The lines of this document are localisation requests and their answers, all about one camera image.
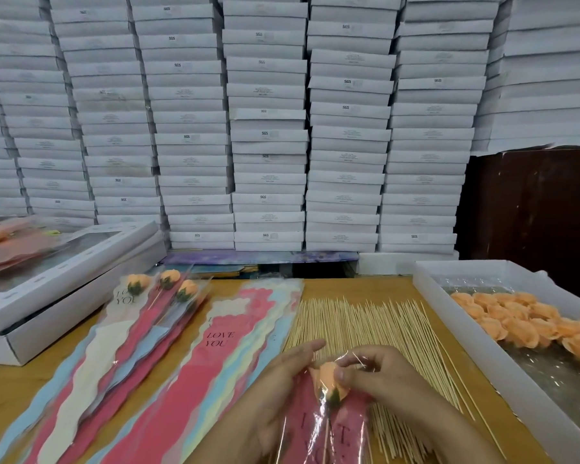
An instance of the yellow tabletop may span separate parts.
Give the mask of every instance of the yellow tabletop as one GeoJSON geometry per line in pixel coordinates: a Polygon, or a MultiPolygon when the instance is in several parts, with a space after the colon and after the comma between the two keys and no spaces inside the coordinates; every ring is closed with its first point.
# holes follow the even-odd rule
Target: yellow tabletop
{"type": "MultiPolygon", "coordinates": [[[[241,283],[243,283],[242,280],[213,280],[211,295],[213,297],[231,296],[237,291],[241,283]]],[[[345,297],[350,303],[363,303],[366,300],[380,303],[390,299],[392,301],[415,299],[423,301],[424,305],[427,305],[412,285],[410,277],[379,276],[305,280],[303,299],[325,297],[345,297]]],[[[194,317],[167,355],[155,366],[139,388],[131,394],[115,417],[101,429],[93,445],[78,460],[78,463],[85,462],[93,453],[107,445],[118,433],[124,422],[133,416],[170,376],[189,350],[189,345],[195,339],[200,324],[206,319],[209,308],[210,305],[207,304],[194,317]]],[[[496,436],[508,462],[513,464],[552,462],[526,426],[515,417],[507,403],[492,388],[486,377],[475,366],[438,316],[431,309],[428,310],[428,316],[434,331],[453,359],[472,398],[496,436]]],[[[28,407],[43,384],[51,379],[58,365],[71,354],[95,321],[96,316],[84,321],[26,366],[0,366],[0,437],[8,425],[28,407]]],[[[487,428],[480,422],[477,423],[477,426],[490,439],[487,428]]],[[[375,453],[375,464],[385,463],[385,458],[379,454],[375,442],[372,442],[372,452],[375,453]]]]}

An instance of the wall of boxes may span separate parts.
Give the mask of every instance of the wall of boxes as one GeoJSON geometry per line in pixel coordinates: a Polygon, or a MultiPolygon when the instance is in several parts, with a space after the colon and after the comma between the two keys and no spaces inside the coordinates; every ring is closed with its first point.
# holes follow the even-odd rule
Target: wall of boxes
{"type": "Polygon", "coordinates": [[[452,254],[471,148],[554,122],[502,101],[547,92],[518,85],[520,56],[564,55],[518,34],[537,10],[553,28],[542,6],[0,0],[0,215],[152,219],[174,249],[452,254]]]}

